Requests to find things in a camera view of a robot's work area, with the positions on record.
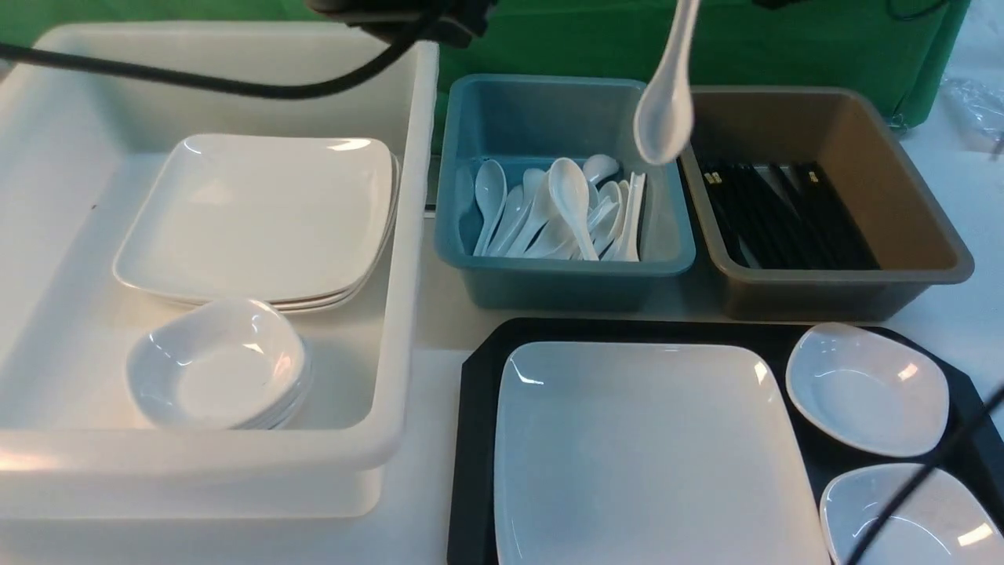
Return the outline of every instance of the green cloth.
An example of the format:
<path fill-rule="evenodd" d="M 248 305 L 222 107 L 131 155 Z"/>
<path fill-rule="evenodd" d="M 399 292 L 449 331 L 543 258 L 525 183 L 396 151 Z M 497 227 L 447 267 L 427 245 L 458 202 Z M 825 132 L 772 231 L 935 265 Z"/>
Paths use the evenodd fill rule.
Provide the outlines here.
<path fill-rule="evenodd" d="M 901 12 L 937 0 L 895 0 Z M 807 0 L 771 11 L 752 0 L 703 0 L 695 84 L 813 84 L 860 91 L 896 123 L 931 109 L 969 0 L 897 22 L 886 0 Z M 647 80 L 675 0 L 500 0 L 484 39 L 442 52 L 440 89 L 472 72 L 623 76 Z M 33 42 L 73 21 L 298 20 L 302 0 L 2 0 L 0 40 Z M 446 96 L 437 111 L 442 122 Z"/>

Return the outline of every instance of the table surface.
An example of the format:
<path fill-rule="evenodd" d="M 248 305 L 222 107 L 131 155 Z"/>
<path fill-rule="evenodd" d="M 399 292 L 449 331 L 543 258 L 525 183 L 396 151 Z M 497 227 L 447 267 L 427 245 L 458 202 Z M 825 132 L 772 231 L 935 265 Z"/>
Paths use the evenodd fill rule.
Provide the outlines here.
<path fill-rule="evenodd" d="M 949 74 L 1004 87 L 1004 37 L 978 5 L 963 27 Z M 967 372 L 987 396 L 1004 384 L 1004 158 L 963 131 L 939 98 L 902 143 L 976 259 L 964 285 L 935 288 L 886 325 Z M 423 277 L 408 431 L 387 468 L 376 509 L 354 520 L 0 522 L 5 565 L 393 564 L 442 565 L 453 471 L 460 366 L 505 320 L 467 299 L 459 274 L 432 247 L 426 220 Z M 696 264 L 685 280 L 636 318 L 723 321 Z M 1004 433 L 1004 412 L 995 418 Z"/>

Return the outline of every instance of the white square plate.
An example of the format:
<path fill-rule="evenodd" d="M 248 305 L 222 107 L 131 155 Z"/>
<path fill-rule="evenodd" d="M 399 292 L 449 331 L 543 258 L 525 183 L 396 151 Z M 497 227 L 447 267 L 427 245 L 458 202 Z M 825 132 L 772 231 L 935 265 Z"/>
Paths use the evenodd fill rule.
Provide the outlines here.
<path fill-rule="evenodd" d="M 777 382 L 727 346 L 514 351 L 495 534 L 503 565 L 829 563 Z"/>
<path fill-rule="evenodd" d="M 133 224 L 115 277 L 195 304 L 351 289 L 383 243 L 393 160 L 368 138 L 190 136 Z"/>

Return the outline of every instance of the white oval dish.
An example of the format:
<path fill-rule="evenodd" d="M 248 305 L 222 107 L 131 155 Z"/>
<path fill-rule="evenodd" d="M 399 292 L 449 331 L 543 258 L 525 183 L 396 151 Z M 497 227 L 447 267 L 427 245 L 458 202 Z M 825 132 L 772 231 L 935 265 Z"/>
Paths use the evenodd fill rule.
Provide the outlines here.
<path fill-rule="evenodd" d="M 816 428 L 892 458 L 934 450 L 948 423 L 948 382 L 926 355 L 844 324 L 820 324 L 788 359 L 788 396 Z"/>
<path fill-rule="evenodd" d="M 897 491 L 920 469 L 892 464 L 837 477 L 823 491 L 819 520 L 830 555 L 844 563 Z M 1004 538 L 966 486 L 937 470 L 894 515 L 861 565 L 1004 563 Z"/>
<path fill-rule="evenodd" d="M 295 401 L 306 361 L 282 315 L 227 299 L 144 336 L 126 368 L 133 400 L 154 427 L 227 430 L 270 419 Z"/>

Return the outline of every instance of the stack of square plates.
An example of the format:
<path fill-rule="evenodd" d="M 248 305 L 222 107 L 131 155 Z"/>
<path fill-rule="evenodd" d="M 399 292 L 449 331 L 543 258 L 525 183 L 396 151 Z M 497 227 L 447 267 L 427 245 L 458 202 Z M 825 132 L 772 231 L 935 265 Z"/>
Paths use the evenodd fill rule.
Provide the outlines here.
<path fill-rule="evenodd" d="M 397 177 L 378 139 L 193 135 L 168 158 L 114 275 L 184 305 L 245 297 L 285 314 L 334 308 L 380 258 Z"/>

